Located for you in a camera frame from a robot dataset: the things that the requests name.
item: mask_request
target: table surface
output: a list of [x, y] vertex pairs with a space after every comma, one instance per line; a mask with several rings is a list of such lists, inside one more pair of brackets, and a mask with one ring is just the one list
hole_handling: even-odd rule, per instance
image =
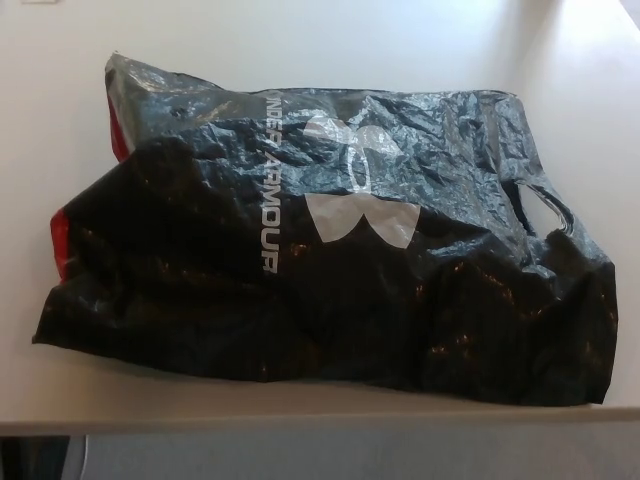
[[[521, 96], [548, 176], [616, 263], [605, 407], [517, 409], [345, 384], [168, 375], [32, 346], [58, 281], [51, 215], [115, 163], [112, 51], [226, 88], [499, 89]], [[615, 0], [0, 0], [0, 433], [340, 418], [640, 418], [640, 32]]]

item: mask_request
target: white logo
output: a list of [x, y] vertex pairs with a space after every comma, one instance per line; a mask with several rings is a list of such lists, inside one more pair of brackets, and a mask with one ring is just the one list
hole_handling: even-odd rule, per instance
[[[364, 215], [385, 242], [394, 247], [407, 248], [418, 224], [420, 207], [411, 203], [380, 200], [371, 195], [371, 172], [365, 149], [395, 158], [401, 151], [391, 136], [376, 126], [361, 127], [354, 133], [344, 122], [327, 117], [313, 117], [307, 122], [304, 134], [349, 146], [347, 169], [353, 194], [305, 194], [311, 218], [322, 241], [327, 243], [343, 238]], [[364, 167], [364, 185], [358, 183], [353, 172], [356, 159], [360, 159]]]

